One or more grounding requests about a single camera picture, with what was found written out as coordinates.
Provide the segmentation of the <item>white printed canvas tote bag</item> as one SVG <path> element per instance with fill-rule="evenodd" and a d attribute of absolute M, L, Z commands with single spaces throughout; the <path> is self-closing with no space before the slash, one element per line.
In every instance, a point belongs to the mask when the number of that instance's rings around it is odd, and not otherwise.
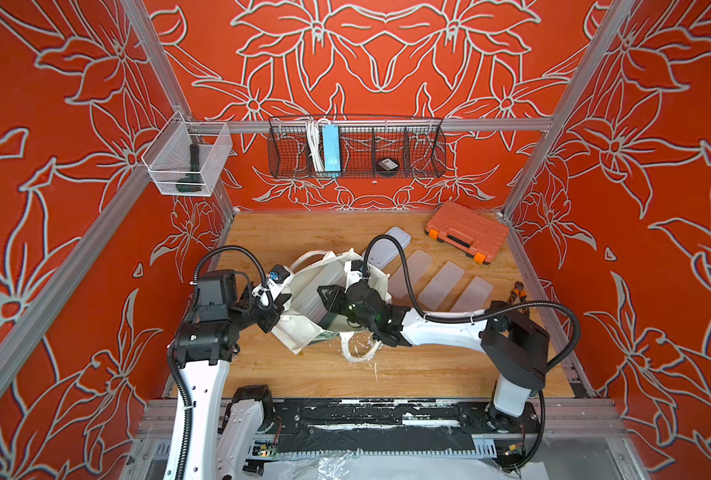
<path fill-rule="evenodd" d="M 361 356 L 350 351 L 353 336 L 369 330 L 346 306 L 346 291 L 361 279 L 361 264 L 363 257 L 353 250 L 342 254 L 317 250 L 302 255 L 291 267 L 275 266 L 268 285 L 283 311 L 271 334 L 295 354 L 338 338 L 349 362 L 373 359 L 381 341 L 373 342 Z"/>

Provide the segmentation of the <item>translucent frosted pencil case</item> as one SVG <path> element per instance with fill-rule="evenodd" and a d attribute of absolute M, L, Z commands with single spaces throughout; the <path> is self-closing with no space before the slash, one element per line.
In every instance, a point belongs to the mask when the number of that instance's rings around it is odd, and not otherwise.
<path fill-rule="evenodd" d="M 411 280 L 413 292 L 417 293 L 417 282 L 419 282 L 421 276 L 423 276 L 432 265 L 433 257 L 425 251 L 415 250 L 415 252 L 407 258 L 407 270 L 409 270 L 409 280 Z M 409 291 L 407 291 L 407 284 L 405 284 L 405 272 L 403 272 L 403 267 L 400 267 L 389 278 L 389 289 L 387 291 L 389 291 L 395 303 L 409 301 Z"/>

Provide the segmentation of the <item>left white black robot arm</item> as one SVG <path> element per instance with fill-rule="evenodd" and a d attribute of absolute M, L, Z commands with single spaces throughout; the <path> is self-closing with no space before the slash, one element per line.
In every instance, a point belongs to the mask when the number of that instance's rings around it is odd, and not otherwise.
<path fill-rule="evenodd" d="M 283 423 L 269 386 L 241 387 L 230 404 L 222 402 L 241 332 L 279 319 L 273 305 L 190 307 L 168 347 L 178 403 L 165 478 L 236 479 L 257 434 L 275 434 L 271 446 L 278 445 Z"/>

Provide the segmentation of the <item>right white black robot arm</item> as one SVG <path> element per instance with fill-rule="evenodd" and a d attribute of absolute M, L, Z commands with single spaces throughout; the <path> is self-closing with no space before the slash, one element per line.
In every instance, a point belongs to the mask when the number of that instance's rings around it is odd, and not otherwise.
<path fill-rule="evenodd" d="M 371 332 L 373 340 L 389 347 L 443 345 L 481 352 L 497 367 L 499 380 L 487 406 L 491 427 L 509 426 L 525 432 L 523 414 L 532 397 L 539 399 L 537 436 L 533 444 L 523 446 L 521 455 L 500 461 L 507 473 L 521 473 L 533 460 L 545 437 L 547 374 L 572 354 L 581 340 L 581 322 L 569 307 L 545 300 L 519 304 L 493 302 L 489 308 L 472 312 L 427 312 L 410 291 L 409 306 L 395 305 L 371 286 L 371 265 L 363 257 L 346 270 L 346 283 L 321 285 L 317 292 L 327 312 L 344 316 L 349 322 Z M 569 319 L 569 340 L 555 354 L 549 355 L 551 336 L 527 315 L 531 308 L 549 308 Z"/>

